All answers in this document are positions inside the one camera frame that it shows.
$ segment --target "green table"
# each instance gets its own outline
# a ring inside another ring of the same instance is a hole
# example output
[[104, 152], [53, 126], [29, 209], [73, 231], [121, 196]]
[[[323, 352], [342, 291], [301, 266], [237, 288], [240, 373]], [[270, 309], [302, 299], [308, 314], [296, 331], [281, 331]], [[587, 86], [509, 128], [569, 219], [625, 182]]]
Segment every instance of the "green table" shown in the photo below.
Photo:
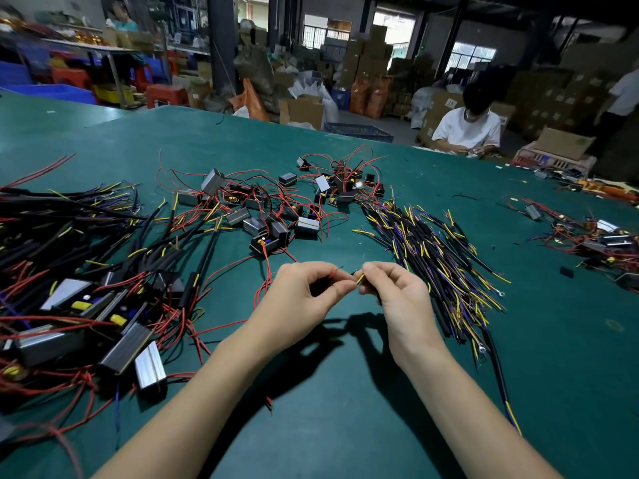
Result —
[[112, 107], [58, 101], [0, 90], [0, 151], [130, 114]]
[[[76, 152], [64, 168], [31, 187], [71, 191], [126, 178], [142, 183], [141, 199], [150, 211], [167, 195], [154, 179], [160, 150], [167, 168], [184, 172], [264, 168], [277, 177], [294, 170], [295, 160], [303, 154], [327, 153], [337, 159], [364, 142], [255, 120], [222, 119], [187, 108], [160, 108], [132, 117], [23, 145], [19, 161], [7, 162], [7, 153], [0, 154], [3, 178], [13, 179]], [[514, 167], [498, 169], [484, 161], [375, 142], [367, 143], [361, 158], [372, 155], [388, 155], [378, 161], [378, 167], [381, 180], [393, 185], [398, 203], [420, 204], [436, 215], [450, 209], [479, 255], [512, 280], [507, 285], [492, 279], [506, 293], [508, 311], [490, 312], [488, 319], [524, 436], [566, 476], [633, 475], [639, 443], [637, 296], [582, 268], [576, 269], [574, 279], [564, 277], [560, 265], [574, 267], [578, 259], [528, 241], [547, 232], [548, 223], [533, 222], [495, 203], [528, 197], [576, 218], [592, 211], [635, 231], [637, 210], [592, 195], [558, 192], [555, 183]], [[196, 177], [188, 182], [198, 183]], [[299, 188], [308, 196], [314, 191], [310, 184], [299, 184]], [[453, 198], [456, 193], [478, 201]], [[359, 208], [353, 205], [349, 212], [350, 221], [333, 221], [330, 237], [323, 243], [293, 241], [292, 254], [299, 260], [329, 260], [348, 271], [365, 260], [391, 260], [375, 242], [350, 231], [367, 224]], [[245, 233], [222, 235], [209, 272], [248, 255], [248, 244]], [[195, 268], [197, 259], [195, 255], [188, 262], [185, 273]], [[290, 259], [277, 255], [271, 261], [277, 268]], [[196, 323], [197, 329], [248, 317], [264, 273], [264, 264], [251, 259], [216, 280], [203, 300], [207, 313]], [[279, 357], [258, 379], [252, 395], [257, 398], [245, 401], [246, 413], [235, 416], [229, 434], [235, 439], [228, 439], [228, 449], [216, 448], [218, 455], [224, 455], [213, 476], [459, 476], [450, 451], [405, 377], [381, 353], [379, 333], [362, 325], [367, 318], [375, 321], [379, 311], [370, 296], [349, 295], [329, 314], [331, 323], [319, 333], [318, 344]], [[339, 320], [354, 315], [364, 316], [349, 320], [349, 333], [340, 331], [344, 321]], [[611, 329], [607, 319], [618, 321], [625, 330]], [[204, 335], [205, 341], [215, 342], [232, 330], [211, 332]], [[477, 373], [469, 346], [457, 346], [451, 340], [448, 345], [501, 407], [491, 366], [484, 365]], [[166, 366], [169, 373], [199, 367], [196, 351], [188, 344], [174, 358]], [[180, 386], [171, 385], [169, 397]], [[274, 399], [272, 415], [260, 406], [265, 395]], [[44, 421], [70, 398], [11, 418]], [[83, 415], [85, 404], [77, 407], [69, 423]], [[120, 405], [119, 434], [114, 407], [69, 433], [86, 474], [98, 469], [160, 406], [143, 407], [137, 398], [125, 399]], [[55, 441], [20, 448], [0, 463], [2, 477], [50, 477], [50, 471], [56, 471], [57, 477], [72, 475]]]

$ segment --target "orange item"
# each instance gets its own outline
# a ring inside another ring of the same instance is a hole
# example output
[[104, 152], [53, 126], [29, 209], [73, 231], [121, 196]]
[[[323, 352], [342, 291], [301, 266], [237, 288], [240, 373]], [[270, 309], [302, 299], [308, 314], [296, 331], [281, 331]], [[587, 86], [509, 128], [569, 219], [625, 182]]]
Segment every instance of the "orange item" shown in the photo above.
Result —
[[[93, 97], [95, 97], [93, 83], [91, 82], [91, 78], [86, 70], [52, 67], [51, 75], [53, 76], [53, 83], [63, 83], [77, 88], [84, 88], [92, 91]], [[95, 97], [95, 103], [100, 104], [97, 97]]]
[[377, 87], [373, 89], [371, 99], [368, 101], [366, 111], [364, 112], [368, 117], [373, 119], [379, 119], [381, 117], [381, 113], [384, 112], [384, 106], [386, 105], [386, 99], [388, 99], [388, 88], [390, 87], [391, 80], [392, 77], [385, 75], [379, 78]]
[[158, 103], [168, 104], [171, 106], [188, 107], [187, 91], [181, 87], [157, 83], [146, 88], [146, 106], [153, 109], [162, 105]]
[[249, 79], [244, 79], [244, 92], [229, 99], [229, 102], [233, 105], [233, 110], [237, 111], [239, 108], [246, 106], [249, 110], [249, 117], [251, 119], [259, 119], [265, 122], [271, 122], [268, 119], [267, 110], [262, 103], [262, 99]]
[[[145, 69], [149, 70], [149, 76], [151, 76], [151, 80], [146, 79]], [[151, 66], [149, 64], [144, 64], [143, 66], [139, 66], [135, 68], [135, 78], [131, 81], [131, 85], [134, 85], [138, 92], [145, 93], [146, 88], [153, 84], [153, 71], [151, 70]]]
[[363, 115], [366, 109], [366, 95], [370, 83], [367, 80], [356, 79], [351, 87], [350, 112]]

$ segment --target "person in white t-shirt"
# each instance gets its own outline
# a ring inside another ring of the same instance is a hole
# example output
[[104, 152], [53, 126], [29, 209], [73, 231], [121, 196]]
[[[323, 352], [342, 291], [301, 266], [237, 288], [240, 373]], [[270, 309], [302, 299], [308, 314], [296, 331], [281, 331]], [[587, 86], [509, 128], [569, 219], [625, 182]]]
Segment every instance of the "person in white t-shirt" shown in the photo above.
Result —
[[639, 103], [639, 59], [633, 64], [633, 69], [608, 91], [610, 97], [603, 103], [595, 117], [594, 136], [597, 139], [590, 147], [590, 154], [601, 157], [604, 146], [624, 126], [628, 116], [635, 111]]
[[490, 111], [492, 91], [480, 84], [468, 84], [464, 107], [446, 114], [433, 133], [433, 149], [453, 154], [473, 152], [483, 156], [499, 147], [501, 120]]

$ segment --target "plastic stool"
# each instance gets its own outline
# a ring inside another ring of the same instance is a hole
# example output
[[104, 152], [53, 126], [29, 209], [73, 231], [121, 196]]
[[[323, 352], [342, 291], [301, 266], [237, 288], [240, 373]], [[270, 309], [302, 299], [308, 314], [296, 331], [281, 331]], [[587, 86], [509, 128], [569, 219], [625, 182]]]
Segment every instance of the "plastic stool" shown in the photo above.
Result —
[[153, 84], [153, 70], [151, 70], [151, 66], [149, 64], [144, 64], [143, 66], [139, 66], [135, 68], [135, 76], [131, 81], [131, 85], [134, 85], [138, 92], [146, 92], [146, 88]]
[[153, 84], [146, 88], [146, 106], [153, 109], [157, 103], [172, 106], [188, 106], [187, 91], [181, 87], [165, 84]]
[[[51, 74], [53, 76], [53, 83], [64, 83], [72, 85], [77, 88], [84, 88], [93, 92], [95, 97], [95, 91], [93, 90], [93, 83], [86, 70], [82, 69], [62, 69], [59, 67], [52, 67]], [[95, 97], [95, 103], [99, 104], [100, 101]]]

